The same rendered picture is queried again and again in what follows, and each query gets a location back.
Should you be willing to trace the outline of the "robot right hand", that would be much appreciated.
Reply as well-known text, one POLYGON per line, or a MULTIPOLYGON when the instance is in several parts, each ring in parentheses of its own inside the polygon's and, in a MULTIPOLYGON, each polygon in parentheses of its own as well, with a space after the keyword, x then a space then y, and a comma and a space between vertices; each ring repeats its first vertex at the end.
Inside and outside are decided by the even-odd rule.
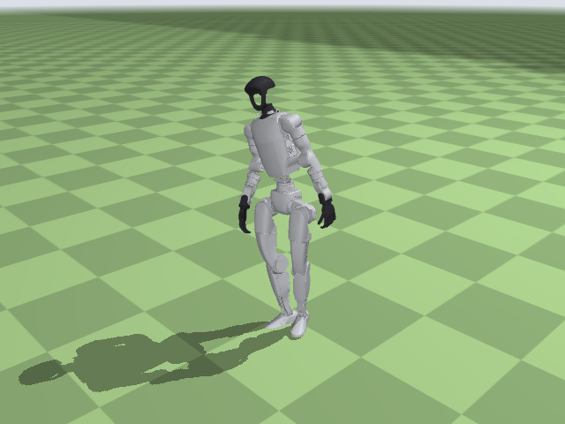
POLYGON ((246 210, 250 208, 250 206, 247 204, 247 201, 248 201, 247 195, 243 195, 243 196, 241 197, 241 201, 240 201, 240 203, 239 203, 239 205, 238 205, 238 206, 240 207, 238 219, 239 219, 239 226, 240 226, 241 230, 242 230, 244 233, 251 233, 250 231, 248 231, 248 230, 246 229, 246 226, 245 226, 246 210))

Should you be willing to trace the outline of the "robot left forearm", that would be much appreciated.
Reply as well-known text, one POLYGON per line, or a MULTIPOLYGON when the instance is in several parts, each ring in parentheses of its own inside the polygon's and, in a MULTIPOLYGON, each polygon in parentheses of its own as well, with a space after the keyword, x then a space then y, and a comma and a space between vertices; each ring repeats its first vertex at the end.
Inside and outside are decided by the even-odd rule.
POLYGON ((323 193, 325 201, 327 201, 332 197, 332 193, 328 189, 328 183, 321 172, 320 162, 313 152, 308 153, 307 160, 312 166, 307 172, 313 182, 314 190, 317 192, 318 197, 319 193, 323 193))

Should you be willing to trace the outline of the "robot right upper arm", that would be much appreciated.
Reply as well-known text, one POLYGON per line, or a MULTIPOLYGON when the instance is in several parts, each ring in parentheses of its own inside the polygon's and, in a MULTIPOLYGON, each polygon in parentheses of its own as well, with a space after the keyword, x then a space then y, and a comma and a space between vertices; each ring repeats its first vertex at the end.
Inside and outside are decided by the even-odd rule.
POLYGON ((253 141, 252 131, 251 131, 251 123, 245 126, 244 133, 245 133, 245 137, 248 140, 250 152, 252 153, 252 156, 253 156, 253 159, 249 163, 249 168, 250 168, 251 171, 254 171, 254 172, 262 172, 265 169, 263 167, 263 164, 260 160, 258 150, 255 146, 254 141, 253 141))

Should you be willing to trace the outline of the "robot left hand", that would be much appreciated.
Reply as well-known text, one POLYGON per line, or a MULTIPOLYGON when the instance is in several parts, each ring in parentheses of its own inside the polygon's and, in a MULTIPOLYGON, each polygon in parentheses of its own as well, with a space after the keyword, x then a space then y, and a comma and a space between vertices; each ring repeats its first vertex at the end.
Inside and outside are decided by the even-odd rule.
POLYGON ((322 209, 321 209, 322 214, 320 220, 318 221, 318 224, 320 224, 324 218, 324 225, 321 226, 321 229, 324 229, 325 227, 327 228, 330 224, 332 224, 333 221, 335 220, 336 218, 335 208, 331 203, 332 197, 327 201, 325 201, 325 197, 323 193, 319 193, 319 200, 320 200, 320 204, 322 204, 322 209))

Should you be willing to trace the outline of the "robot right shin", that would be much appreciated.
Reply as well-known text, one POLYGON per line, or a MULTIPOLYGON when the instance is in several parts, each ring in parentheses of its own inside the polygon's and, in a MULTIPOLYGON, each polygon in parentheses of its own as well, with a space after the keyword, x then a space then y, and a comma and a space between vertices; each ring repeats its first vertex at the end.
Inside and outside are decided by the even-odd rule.
POLYGON ((284 314, 284 317, 286 317, 287 315, 290 316, 290 274, 286 271, 284 271, 283 273, 277 273, 273 271, 268 264, 266 264, 266 266, 269 280, 278 301, 279 307, 282 310, 282 314, 284 314), (287 312, 287 314, 285 312, 287 312))

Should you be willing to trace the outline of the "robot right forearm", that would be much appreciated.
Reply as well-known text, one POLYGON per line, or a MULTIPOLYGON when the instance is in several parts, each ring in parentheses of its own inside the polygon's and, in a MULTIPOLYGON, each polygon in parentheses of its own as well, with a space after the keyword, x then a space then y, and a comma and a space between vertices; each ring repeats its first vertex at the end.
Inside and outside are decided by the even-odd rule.
POLYGON ((259 181, 260 181, 260 175, 257 174, 257 172, 251 171, 249 168, 245 187, 243 193, 239 197, 239 201, 241 201, 241 197, 243 195, 247 195, 248 197, 247 204, 250 206, 252 204, 252 197, 255 194, 257 184, 259 183, 259 181))

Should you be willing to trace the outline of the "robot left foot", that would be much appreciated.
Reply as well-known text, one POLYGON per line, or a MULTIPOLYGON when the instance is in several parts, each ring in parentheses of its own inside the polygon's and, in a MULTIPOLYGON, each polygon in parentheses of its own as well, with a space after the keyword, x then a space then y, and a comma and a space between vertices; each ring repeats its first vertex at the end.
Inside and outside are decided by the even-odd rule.
POLYGON ((306 324, 308 323, 309 319, 310 316, 307 310, 306 310, 305 318, 303 317, 303 313, 301 313, 300 316, 297 316, 296 320, 294 321, 291 327, 290 335, 292 337, 302 337, 305 334, 306 324))

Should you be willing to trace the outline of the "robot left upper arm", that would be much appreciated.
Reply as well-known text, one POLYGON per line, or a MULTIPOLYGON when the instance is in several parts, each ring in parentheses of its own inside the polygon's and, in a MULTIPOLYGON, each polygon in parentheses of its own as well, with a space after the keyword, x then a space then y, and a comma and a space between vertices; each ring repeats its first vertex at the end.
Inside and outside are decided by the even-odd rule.
POLYGON ((283 130, 290 134, 295 145, 300 150, 301 155, 298 157, 298 163, 301 167, 307 168, 311 164, 307 160, 307 155, 313 152, 310 141, 305 133, 303 121, 298 114, 284 114, 278 118, 283 130))

